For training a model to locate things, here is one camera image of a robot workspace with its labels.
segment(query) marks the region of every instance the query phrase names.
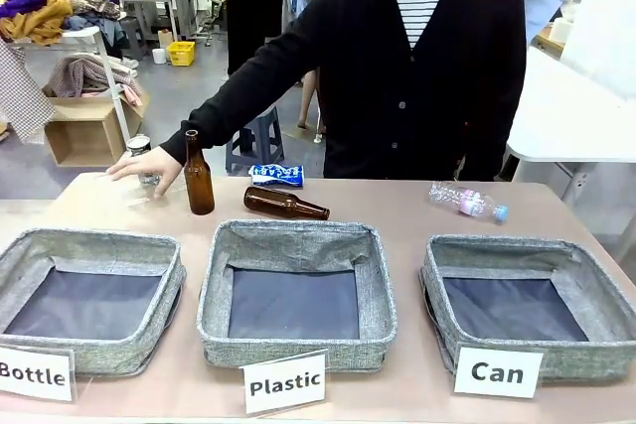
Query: cardboard box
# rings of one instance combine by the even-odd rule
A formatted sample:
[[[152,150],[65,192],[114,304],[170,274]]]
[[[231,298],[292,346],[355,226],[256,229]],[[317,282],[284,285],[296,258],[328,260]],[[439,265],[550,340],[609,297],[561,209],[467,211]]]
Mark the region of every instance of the cardboard box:
[[[150,101],[141,95],[141,106],[129,104],[120,95],[128,132],[134,136]],[[110,96],[51,98],[56,108],[52,122],[45,126],[49,148],[58,166],[107,167],[126,150],[115,107]]]

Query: white sign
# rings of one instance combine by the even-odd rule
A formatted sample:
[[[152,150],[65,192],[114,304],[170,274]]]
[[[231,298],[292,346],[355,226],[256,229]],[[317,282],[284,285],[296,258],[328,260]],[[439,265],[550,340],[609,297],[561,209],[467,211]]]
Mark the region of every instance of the white sign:
[[[245,366],[247,414],[325,399],[325,355],[293,357]]]
[[[543,353],[462,348],[455,392],[533,398],[543,357]]]
[[[71,401],[70,357],[0,348],[0,391]]]

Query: black cardigan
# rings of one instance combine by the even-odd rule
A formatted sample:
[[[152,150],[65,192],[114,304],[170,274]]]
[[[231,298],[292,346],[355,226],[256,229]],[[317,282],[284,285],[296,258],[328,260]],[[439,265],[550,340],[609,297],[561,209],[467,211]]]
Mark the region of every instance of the black cardigan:
[[[440,0],[411,50],[396,0],[313,0],[162,147],[222,146],[320,67],[327,178],[447,180],[499,172],[526,69],[524,0]]]

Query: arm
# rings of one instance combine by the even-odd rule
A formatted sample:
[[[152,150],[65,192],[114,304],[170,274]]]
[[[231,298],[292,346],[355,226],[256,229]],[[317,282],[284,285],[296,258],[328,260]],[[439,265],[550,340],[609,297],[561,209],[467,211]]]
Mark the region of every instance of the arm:
[[[313,0],[287,32],[261,47],[161,147],[184,164],[189,129],[199,131],[202,147],[222,146],[305,73],[315,70],[330,48],[334,1]]]
[[[499,173],[526,75],[524,0],[502,2],[492,39],[491,72],[469,120],[462,181],[493,181]]]

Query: lying brown bottle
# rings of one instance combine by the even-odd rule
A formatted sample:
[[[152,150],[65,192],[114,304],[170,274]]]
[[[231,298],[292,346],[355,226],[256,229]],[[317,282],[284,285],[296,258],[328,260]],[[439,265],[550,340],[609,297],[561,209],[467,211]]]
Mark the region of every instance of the lying brown bottle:
[[[327,220],[329,210],[298,199],[293,194],[250,186],[242,199],[248,209],[284,218]]]
[[[186,131],[186,165],[183,168],[188,187],[190,210],[196,215],[205,215],[215,209],[215,195],[212,192],[210,167],[203,159],[198,141],[199,132]]]

